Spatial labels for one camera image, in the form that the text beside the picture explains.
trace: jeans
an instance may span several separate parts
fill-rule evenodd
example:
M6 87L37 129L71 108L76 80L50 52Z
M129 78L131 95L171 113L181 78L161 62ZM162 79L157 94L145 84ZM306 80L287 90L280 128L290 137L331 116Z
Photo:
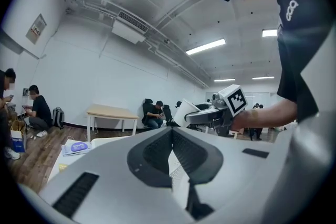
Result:
M162 123L163 123L163 120L161 119L149 119L147 121L147 125L151 128L151 130L160 128Z
M0 109L0 144L13 149L11 131L8 126L8 115L5 109Z
M39 131L48 131L49 125L42 119L37 117L29 117L30 125Z

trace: black pants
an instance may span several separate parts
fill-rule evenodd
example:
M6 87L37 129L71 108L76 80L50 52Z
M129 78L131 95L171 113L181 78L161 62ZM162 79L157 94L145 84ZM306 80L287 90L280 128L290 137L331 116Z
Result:
M39 131L48 131L49 125L42 119L37 117L29 117L30 125Z
M8 126L8 115L5 109L0 109L0 143L13 149L11 131Z

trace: backpack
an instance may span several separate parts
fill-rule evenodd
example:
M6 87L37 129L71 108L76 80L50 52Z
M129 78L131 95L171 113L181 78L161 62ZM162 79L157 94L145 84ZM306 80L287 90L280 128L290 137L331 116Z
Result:
M64 128L64 112L60 107L54 109L52 120L53 126L59 127L60 129Z

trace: man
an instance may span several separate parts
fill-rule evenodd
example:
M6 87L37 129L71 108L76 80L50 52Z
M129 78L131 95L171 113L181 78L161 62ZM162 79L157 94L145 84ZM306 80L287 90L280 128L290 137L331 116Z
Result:
M46 100L40 95L36 85L30 86L29 95L34 101L33 106L26 105L24 108L27 115L30 116L30 125L40 131L36 136L43 137L48 134L48 130L52 126L51 112Z
M318 112L301 72L327 37L334 20L333 9L328 0L277 2L280 6L278 44L282 65L278 95L284 100L270 108L243 111L235 117L233 130L283 126L296 118L301 122Z
M5 157L10 159L19 159L20 154L16 153L12 144L11 131L8 126L8 114L6 103L11 102L13 96L3 97L4 91L11 88L15 83L16 75L12 68L6 72L0 70L0 141L4 145Z
M153 107L153 111L147 112L147 116L149 117L147 125L151 128L151 130L160 128L163 123L163 120L161 119L163 116L163 112L161 110L162 106L162 101L158 101Z

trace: sneaker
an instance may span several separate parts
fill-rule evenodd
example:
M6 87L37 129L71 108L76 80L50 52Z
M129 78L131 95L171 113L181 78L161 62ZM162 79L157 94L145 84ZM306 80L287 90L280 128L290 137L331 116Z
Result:
M39 132L36 136L37 137L43 137L43 136L46 136L48 134L47 131L42 131L42 132Z
M19 159L20 154L12 150L10 147L5 147L5 157L8 159Z

